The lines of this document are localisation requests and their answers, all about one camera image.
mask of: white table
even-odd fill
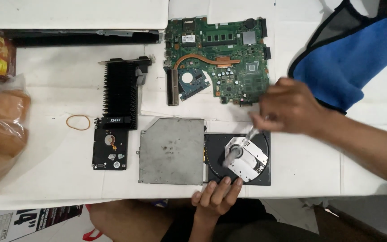
[[[203,0],[171,1],[169,18],[207,15],[210,23],[267,19],[271,47],[272,82],[285,76],[320,24],[322,5],[317,0]],[[327,0],[333,9],[339,0]],[[355,7],[366,13],[360,0]],[[52,47],[18,49],[17,71],[24,73],[32,98],[30,138],[18,163],[0,182],[0,209],[52,207],[127,198],[186,198],[201,186],[138,184],[139,132],[157,116],[204,118],[208,132],[243,132],[249,123],[246,110],[221,105],[211,88],[181,102],[166,105],[162,69],[164,43],[158,45]],[[140,88],[138,130],[129,132],[126,171],[91,168],[94,129],[68,128],[71,114],[101,117],[104,66],[109,58],[151,55],[146,85]],[[365,98],[348,116],[387,130],[387,67],[364,88]],[[387,194],[387,182],[320,141],[304,135],[271,135],[271,186],[244,186],[240,197],[289,198]]]

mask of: hand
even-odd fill
[[[274,86],[269,86],[259,106],[259,114],[250,113],[256,128],[310,136],[333,112],[316,101],[306,84],[289,78],[280,78]]]
[[[208,183],[203,193],[196,192],[192,196],[192,205],[196,206],[195,218],[202,221],[217,221],[235,204],[240,193],[243,180],[238,178],[231,186],[228,194],[225,191],[231,185],[231,178],[225,177],[218,185],[215,181]]]

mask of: black heatsink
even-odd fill
[[[137,130],[137,77],[135,63],[106,63],[104,81],[104,117],[106,128]]]

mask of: blue cloth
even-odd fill
[[[317,99],[347,110],[364,97],[361,89],[386,65],[387,18],[311,51],[293,76]]]

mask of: green circuit board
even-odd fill
[[[173,69],[176,61],[187,54],[214,61],[240,60],[237,64],[218,66],[187,58],[178,66],[177,79],[181,81],[181,70],[201,69],[210,76],[214,97],[219,97],[222,104],[251,105],[259,101],[269,85],[267,60],[271,55],[270,48],[263,44],[266,36],[266,21],[262,18],[211,25],[206,17],[169,20],[164,35],[164,69]],[[189,85],[179,83],[182,101],[207,88],[195,78]]]

